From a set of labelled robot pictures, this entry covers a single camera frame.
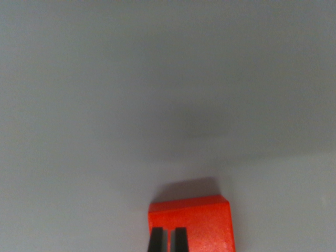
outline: red cube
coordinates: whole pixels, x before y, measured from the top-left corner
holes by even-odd
[[[149,207],[150,232],[153,227],[170,231],[187,228],[190,252],[235,252],[229,202],[221,195],[153,203]]]

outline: red block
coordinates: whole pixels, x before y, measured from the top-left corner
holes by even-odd
[[[170,231],[186,227],[190,252],[235,252],[229,202],[221,195],[153,203],[149,207],[150,232],[153,227]]]

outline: gray background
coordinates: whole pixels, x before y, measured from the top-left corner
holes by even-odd
[[[238,252],[334,251],[335,69],[332,2],[1,1],[0,251],[146,251],[212,190]]]

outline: red plastic object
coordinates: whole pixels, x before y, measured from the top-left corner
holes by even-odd
[[[229,201],[221,195],[153,203],[149,207],[150,232],[153,227],[170,231],[187,228],[190,252],[235,252]]]

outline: white wall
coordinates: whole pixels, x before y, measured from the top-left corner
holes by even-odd
[[[212,177],[237,251],[332,251],[334,4],[0,3],[0,251],[146,251]]]

